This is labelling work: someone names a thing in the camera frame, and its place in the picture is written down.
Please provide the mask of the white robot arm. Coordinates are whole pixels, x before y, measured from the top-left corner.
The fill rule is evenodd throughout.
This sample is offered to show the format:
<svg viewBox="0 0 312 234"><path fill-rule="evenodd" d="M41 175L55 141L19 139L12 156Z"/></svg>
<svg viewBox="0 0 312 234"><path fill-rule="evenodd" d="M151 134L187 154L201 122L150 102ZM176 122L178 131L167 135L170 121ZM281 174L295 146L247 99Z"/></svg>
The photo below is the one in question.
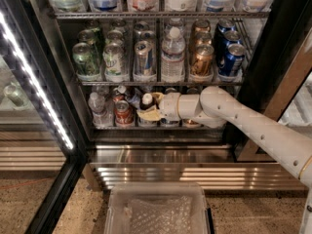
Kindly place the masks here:
<svg viewBox="0 0 312 234"><path fill-rule="evenodd" d="M137 112L142 119L191 119L210 128L229 122L308 187L299 234L312 234L312 138L250 109L217 86L199 95L154 93L152 97L156 103Z"/></svg>

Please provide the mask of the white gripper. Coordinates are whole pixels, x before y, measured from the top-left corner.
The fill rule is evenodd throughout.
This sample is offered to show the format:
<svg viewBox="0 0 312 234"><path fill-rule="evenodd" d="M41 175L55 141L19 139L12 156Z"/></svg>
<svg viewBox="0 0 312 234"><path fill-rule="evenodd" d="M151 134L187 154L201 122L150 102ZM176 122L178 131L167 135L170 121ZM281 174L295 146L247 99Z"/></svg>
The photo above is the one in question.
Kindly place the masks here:
<svg viewBox="0 0 312 234"><path fill-rule="evenodd" d="M136 113L139 118L145 121L160 121L161 118L167 117L167 102L168 97L163 93L154 92L152 96L156 99L158 103L159 110L152 107L148 110L138 110Z"/></svg>

